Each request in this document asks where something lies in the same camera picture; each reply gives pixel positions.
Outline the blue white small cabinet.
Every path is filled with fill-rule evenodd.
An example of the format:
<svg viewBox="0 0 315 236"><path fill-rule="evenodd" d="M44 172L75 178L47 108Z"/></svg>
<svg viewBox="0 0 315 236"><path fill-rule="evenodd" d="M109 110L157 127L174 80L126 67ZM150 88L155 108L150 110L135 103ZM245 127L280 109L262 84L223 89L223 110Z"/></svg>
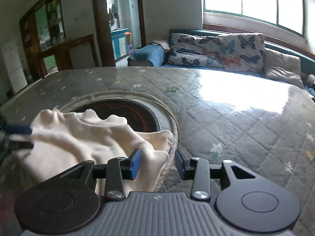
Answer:
<svg viewBox="0 0 315 236"><path fill-rule="evenodd" d="M110 32L112 47L114 53L114 59L118 60L121 57L127 55L127 36L128 28L120 28Z"/></svg>

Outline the window with green frame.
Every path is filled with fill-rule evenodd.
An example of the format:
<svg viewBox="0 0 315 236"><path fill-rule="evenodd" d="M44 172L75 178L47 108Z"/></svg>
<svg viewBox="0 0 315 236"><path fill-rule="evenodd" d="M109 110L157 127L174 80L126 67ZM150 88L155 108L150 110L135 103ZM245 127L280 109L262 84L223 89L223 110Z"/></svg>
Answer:
<svg viewBox="0 0 315 236"><path fill-rule="evenodd" d="M304 35L303 0L203 0L206 12L242 17Z"/></svg>

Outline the round black induction cooktop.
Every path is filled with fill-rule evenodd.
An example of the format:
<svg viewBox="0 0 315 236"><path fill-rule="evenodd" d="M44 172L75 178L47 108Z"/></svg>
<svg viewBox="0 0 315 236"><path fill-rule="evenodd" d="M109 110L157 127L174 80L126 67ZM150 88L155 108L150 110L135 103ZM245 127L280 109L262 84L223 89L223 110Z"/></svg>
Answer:
<svg viewBox="0 0 315 236"><path fill-rule="evenodd" d="M156 114L147 106L128 99L107 99L85 104L72 112L84 112L92 109L101 119L114 114L127 119L131 128L138 132L152 133L161 131Z"/></svg>

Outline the butterfly print pillow upright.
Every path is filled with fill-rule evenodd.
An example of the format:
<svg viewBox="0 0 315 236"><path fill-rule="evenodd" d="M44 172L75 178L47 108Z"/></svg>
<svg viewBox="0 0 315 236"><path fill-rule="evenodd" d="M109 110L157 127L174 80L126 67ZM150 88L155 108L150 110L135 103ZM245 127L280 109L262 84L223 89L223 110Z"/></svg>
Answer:
<svg viewBox="0 0 315 236"><path fill-rule="evenodd" d="M220 60L229 71L261 72L265 60L265 37L261 33L219 35Z"/></svg>

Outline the grey quilted star table cover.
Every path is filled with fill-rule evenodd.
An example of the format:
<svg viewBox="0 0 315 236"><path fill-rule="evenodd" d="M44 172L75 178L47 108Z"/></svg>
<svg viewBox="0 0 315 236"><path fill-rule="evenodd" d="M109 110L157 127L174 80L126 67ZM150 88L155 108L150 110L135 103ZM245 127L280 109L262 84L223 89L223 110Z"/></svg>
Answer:
<svg viewBox="0 0 315 236"><path fill-rule="evenodd" d="M30 124L44 109L141 92L176 115L179 148L219 164L233 160L288 189L301 203L296 235L314 235L314 101L300 88L213 70L103 67L51 74L1 107Z"/></svg>

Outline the dark wooden console table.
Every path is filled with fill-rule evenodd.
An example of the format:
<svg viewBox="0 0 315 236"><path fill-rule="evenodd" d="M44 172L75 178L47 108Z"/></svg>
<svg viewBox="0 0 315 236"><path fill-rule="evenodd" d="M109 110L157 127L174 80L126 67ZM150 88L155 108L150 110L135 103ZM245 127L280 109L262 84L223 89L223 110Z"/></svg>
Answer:
<svg viewBox="0 0 315 236"><path fill-rule="evenodd" d="M48 56L54 56L56 66L59 71L72 70L73 64L70 58L69 50L86 43L90 44L94 65L99 67L93 34L57 44L50 49L40 52L36 57L40 60L43 60Z"/></svg>

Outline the dark wooden display shelf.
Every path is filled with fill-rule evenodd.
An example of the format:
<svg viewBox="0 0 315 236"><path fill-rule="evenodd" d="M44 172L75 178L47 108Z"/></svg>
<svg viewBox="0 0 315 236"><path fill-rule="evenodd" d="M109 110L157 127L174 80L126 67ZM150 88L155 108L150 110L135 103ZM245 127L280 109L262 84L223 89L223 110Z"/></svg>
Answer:
<svg viewBox="0 0 315 236"><path fill-rule="evenodd" d="M19 21L23 50L33 80L57 68L51 51L65 41L61 0L39 0Z"/></svg>

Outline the butterfly print pillow flat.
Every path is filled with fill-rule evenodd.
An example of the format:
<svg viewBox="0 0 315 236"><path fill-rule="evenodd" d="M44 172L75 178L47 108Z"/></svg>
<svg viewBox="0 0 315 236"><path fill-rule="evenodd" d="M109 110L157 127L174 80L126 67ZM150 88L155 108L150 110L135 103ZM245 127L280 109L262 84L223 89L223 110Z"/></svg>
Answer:
<svg viewBox="0 0 315 236"><path fill-rule="evenodd" d="M184 67L222 68L223 42L218 37L173 32L169 38L168 63Z"/></svg>

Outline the cream beige sweater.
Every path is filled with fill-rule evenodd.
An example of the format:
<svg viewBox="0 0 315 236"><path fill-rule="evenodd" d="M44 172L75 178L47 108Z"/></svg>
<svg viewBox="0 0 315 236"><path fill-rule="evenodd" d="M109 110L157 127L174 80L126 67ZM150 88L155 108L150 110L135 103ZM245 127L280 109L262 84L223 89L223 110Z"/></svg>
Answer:
<svg viewBox="0 0 315 236"><path fill-rule="evenodd" d="M138 148L140 169L135 180L124 181L125 193L155 190L170 162L174 140L171 131L136 132L126 118L111 114L102 120L92 109L82 113L42 110L31 127L34 148L13 154L38 183L83 161L105 164L112 158L127 158Z"/></svg>

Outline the beige plain cushion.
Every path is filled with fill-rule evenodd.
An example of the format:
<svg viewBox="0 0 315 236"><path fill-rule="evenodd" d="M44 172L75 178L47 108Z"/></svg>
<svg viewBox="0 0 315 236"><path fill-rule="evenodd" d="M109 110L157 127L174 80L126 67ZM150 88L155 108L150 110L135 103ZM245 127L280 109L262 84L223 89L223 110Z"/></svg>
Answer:
<svg viewBox="0 0 315 236"><path fill-rule="evenodd" d="M282 81L303 88L301 61L297 56L265 49L264 74L271 80Z"/></svg>

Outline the white refrigerator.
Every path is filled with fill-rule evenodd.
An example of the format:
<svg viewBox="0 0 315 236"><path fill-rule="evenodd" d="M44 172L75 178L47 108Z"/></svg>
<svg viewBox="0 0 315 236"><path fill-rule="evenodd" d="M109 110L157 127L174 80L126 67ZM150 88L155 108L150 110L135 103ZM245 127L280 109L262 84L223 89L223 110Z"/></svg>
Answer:
<svg viewBox="0 0 315 236"><path fill-rule="evenodd" d="M15 41L2 46L2 55L14 94L19 93L28 83L23 72Z"/></svg>

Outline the teal corner sofa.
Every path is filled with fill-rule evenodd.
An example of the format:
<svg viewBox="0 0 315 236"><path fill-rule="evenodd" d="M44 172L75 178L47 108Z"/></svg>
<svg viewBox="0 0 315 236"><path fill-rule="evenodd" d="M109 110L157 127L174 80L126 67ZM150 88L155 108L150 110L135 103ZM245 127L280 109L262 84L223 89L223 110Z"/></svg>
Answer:
<svg viewBox="0 0 315 236"><path fill-rule="evenodd" d="M167 40L154 40L151 44L135 51L128 58L129 66L147 66L147 67L182 67L182 68L192 68L192 69L205 69L205 70L226 70L222 68L203 68L203 67L184 67L182 65L170 65L168 63L168 55L170 52L169 38L170 34L184 33L194 36L211 36L218 37L219 35L226 35L227 33L218 34L210 31L203 30L188 30L188 29L172 29L169 31L169 37ZM265 41L265 48L272 49L284 54L289 54L297 56L301 61L301 78L303 82L303 89L308 91L311 95L314 95L314 59L308 58L306 55L296 52L295 50L283 47L278 44L273 44L271 42ZM264 67L261 72L253 71L232 71L235 73L252 75L261 78L267 78L264 74Z"/></svg>

